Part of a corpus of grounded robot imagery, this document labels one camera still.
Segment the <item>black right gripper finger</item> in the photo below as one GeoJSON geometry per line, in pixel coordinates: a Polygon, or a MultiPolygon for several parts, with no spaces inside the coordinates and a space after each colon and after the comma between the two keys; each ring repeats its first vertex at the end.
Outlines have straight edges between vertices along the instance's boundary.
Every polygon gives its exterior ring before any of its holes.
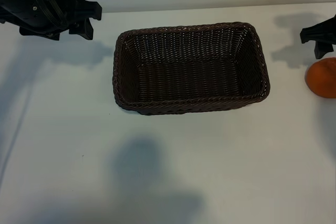
{"type": "Polygon", "coordinates": [[[314,55],[316,59],[322,59],[326,54],[330,52],[334,52],[332,44],[316,41],[314,47],[314,55]]]}
{"type": "Polygon", "coordinates": [[[314,26],[303,28],[300,39],[302,44],[315,41],[335,45],[335,16],[314,26]]]}

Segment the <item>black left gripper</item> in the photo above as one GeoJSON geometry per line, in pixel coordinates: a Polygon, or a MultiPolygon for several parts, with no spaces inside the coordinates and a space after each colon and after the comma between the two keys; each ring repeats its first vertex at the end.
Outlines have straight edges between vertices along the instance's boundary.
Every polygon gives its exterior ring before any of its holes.
{"type": "Polygon", "coordinates": [[[40,36],[59,40],[68,31],[93,40],[93,27],[88,18],[101,20],[102,7],[86,0],[1,0],[1,23],[19,27],[23,36],[40,36]]]}

